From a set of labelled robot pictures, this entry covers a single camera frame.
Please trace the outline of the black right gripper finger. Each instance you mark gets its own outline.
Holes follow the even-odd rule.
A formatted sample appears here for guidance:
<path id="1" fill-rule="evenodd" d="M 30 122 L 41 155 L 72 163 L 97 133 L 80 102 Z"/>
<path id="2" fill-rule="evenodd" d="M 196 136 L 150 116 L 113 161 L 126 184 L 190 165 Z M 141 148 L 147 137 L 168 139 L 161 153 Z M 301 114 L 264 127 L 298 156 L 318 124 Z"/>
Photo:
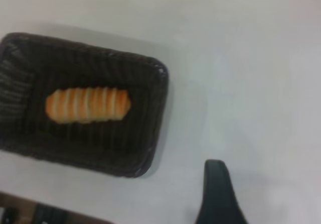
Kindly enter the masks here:
<path id="1" fill-rule="evenodd" d="M 203 198 L 196 223 L 247 223 L 228 168 L 221 160 L 205 162 Z"/>

